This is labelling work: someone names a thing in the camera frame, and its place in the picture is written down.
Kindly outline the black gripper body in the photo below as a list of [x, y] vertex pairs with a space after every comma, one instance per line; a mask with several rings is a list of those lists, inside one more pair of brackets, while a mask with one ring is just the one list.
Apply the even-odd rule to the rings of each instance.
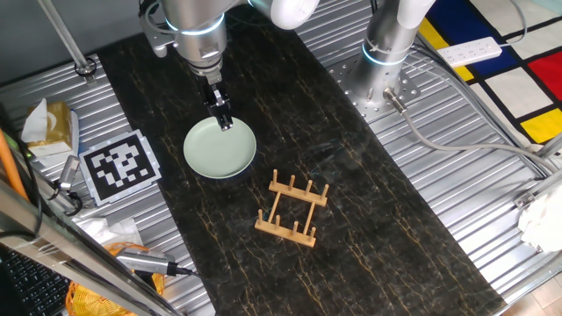
[[210, 83], [204, 75], [199, 77], [199, 95], [205, 107], [207, 103], [216, 104], [217, 107], [223, 104], [229, 105], [225, 84], [222, 81]]

